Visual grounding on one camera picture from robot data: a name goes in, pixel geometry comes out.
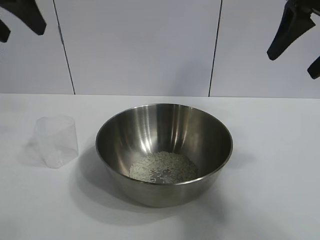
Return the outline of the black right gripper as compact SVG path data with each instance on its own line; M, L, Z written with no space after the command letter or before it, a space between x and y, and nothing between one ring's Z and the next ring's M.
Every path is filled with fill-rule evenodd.
M276 35L267 50L268 58L276 60L295 40L313 28L316 24L311 15L320 16L319 0L288 0ZM310 77L320 77L320 56L307 69Z

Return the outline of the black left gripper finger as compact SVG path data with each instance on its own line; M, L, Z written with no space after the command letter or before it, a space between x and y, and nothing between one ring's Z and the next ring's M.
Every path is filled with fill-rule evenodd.
M7 25L2 20L0 20L0 42L6 43L9 39L10 33L11 31L7 27Z
M35 34L41 36L46 30L46 22L35 0L15 0L12 13L26 24Z

